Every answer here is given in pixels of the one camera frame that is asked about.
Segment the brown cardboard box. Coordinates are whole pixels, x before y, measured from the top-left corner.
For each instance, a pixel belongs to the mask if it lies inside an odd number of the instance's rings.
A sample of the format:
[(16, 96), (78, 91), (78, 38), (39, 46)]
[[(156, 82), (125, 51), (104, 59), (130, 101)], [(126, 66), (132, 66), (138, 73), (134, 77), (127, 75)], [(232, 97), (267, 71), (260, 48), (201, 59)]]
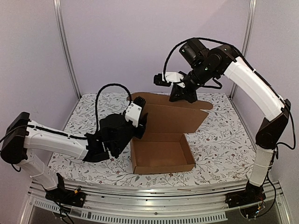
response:
[(138, 96), (146, 100), (142, 115), (148, 116), (143, 137), (130, 143), (133, 173), (191, 171), (195, 160), (185, 135), (197, 131), (213, 104), (200, 100), (170, 102), (167, 95), (149, 92), (132, 94), (133, 99)]

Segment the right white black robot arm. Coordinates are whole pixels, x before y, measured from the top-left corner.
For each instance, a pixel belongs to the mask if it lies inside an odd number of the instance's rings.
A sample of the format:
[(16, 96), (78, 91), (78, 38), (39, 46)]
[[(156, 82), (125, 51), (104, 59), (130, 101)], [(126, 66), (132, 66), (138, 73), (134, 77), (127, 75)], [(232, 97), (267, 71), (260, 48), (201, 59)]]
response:
[(207, 82), (214, 81), (214, 88), (222, 87), (219, 79), (227, 79), (241, 88), (263, 113), (264, 119), (256, 133), (256, 156), (251, 176), (244, 190), (226, 195), (225, 202), (230, 208), (256, 203), (265, 199), (263, 184), (269, 178), (274, 159), (277, 156), (280, 137), (288, 123), (293, 123), (291, 103), (283, 99), (272, 86), (247, 62), (233, 45), (218, 42), (209, 49), (201, 37), (189, 38), (175, 48), (187, 61), (191, 71), (167, 72), (163, 80), (172, 84), (170, 101), (197, 100), (197, 89), (206, 88)]

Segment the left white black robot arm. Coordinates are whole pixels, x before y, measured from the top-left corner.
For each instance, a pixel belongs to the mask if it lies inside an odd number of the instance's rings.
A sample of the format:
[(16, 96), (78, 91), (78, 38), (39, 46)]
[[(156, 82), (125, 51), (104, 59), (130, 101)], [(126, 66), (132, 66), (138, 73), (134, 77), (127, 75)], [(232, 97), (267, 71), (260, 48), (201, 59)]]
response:
[(49, 170), (34, 150), (66, 154), (91, 163), (110, 157), (117, 159), (133, 137), (142, 138), (147, 116), (139, 115), (138, 121), (132, 121), (124, 114), (110, 114), (100, 120), (100, 129), (95, 133), (75, 136), (44, 127), (30, 120), (28, 112), (21, 112), (1, 139), (0, 157), (6, 163), (19, 166), (38, 181), (46, 192), (46, 199), (82, 208), (86, 194), (81, 187), (66, 189), (63, 177)]

